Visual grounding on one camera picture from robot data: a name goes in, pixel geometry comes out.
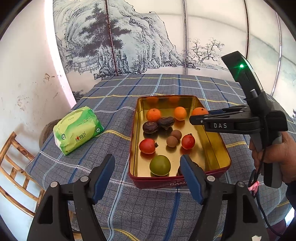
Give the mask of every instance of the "tablecloth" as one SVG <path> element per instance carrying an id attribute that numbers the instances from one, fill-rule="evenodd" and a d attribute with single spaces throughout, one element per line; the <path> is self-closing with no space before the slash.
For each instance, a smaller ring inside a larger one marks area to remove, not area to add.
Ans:
<path id="1" fill-rule="evenodd" d="M 178 74 L 134 74 L 104 79 L 96 84 L 74 107 L 93 109 L 105 127 L 72 153 L 64 156 L 49 136 L 38 155 L 26 167 L 44 189 L 52 181 L 75 182 L 102 163 L 107 153 L 115 156 L 115 170 L 102 200 L 94 206 L 108 241 L 187 241 L 201 211 L 185 187 L 138 189 L 128 175 L 131 131 L 137 99 L 141 96 L 181 94 L 197 96 L 209 110 L 245 104 L 244 93 L 236 82 L 202 76 Z M 286 114 L 289 132 L 296 139 L 296 125 Z M 254 169 L 248 149 L 249 136 L 221 134 L 232 159 L 230 169 L 220 180 L 247 183 Z M 259 177 L 261 204 L 270 224 L 282 220 L 290 209 L 285 197 L 287 186 L 268 188 Z M 216 240 L 223 230 L 226 201 L 223 202 Z"/>

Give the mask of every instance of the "green tissue package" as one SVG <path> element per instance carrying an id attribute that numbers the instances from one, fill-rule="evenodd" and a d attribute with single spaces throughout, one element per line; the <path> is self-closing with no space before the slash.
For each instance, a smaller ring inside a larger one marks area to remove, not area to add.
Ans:
<path id="1" fill-rule="evenodd" d="M 100 121 L 87 106 L 66 115 L 53 129 L 54 141 L 64 155 L 68 155 L 103 131 Z"/>

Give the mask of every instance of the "silver bolt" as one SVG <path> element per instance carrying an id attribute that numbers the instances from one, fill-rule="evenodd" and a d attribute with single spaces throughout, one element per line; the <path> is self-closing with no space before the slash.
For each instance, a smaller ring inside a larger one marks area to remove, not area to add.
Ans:
<path id="1" fill-rule="evenodd" d="M 207 176 L 208 181 L 213 182 L 215 181 L 215 177 L 213 176 Z"/>
<path id="2" fill-rule="evenodd" d="M 50 186 L 51 186 L 52 188 L 55 188 L 55 187 L 57 186 L 57 182 L 52 182 L 52 183 L 50 184 Z"/>
<path id="3" fill-rule="evenodd" d="M 83 176 L 82 178 L 80 178 L 80 181 L 86 182 L 88 179 L 89 179 L 88 176 Z"/>
<path id="4" fill-rule="evenodd" d="M 243 182 L 238 182 L 237 185 L 238 185 L 239 187 L 241 187 L 241 188 L 244 187 L 244 183 L 243 183 Z"/>

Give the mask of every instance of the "hand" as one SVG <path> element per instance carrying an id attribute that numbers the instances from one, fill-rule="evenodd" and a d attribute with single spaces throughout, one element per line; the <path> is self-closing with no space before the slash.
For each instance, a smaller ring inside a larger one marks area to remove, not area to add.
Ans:
<path id="1" fill-rule="evenodd" d="M 283 174 L 283 182 L 290 183 L 296 181 L 296 142 L 288 132 L 282 132 L 281 135 L 283 143 L 267 147 L 264 162 L 278 162 Z M 263 151 L 258 153 L 252 140 L 249 148 L 252 151 L 254 166 L 258 170 Z"/>

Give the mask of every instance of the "green fruit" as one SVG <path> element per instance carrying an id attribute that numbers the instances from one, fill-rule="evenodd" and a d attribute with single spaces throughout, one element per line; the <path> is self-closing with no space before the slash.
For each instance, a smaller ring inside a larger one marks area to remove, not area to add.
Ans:
<path id="1" fill-rule="evenodd" d="M 170 172 L 170 160 L 163 155 L 155 156 L 149 165 L 150 171 L 157 176 L 165 176 Z"/>

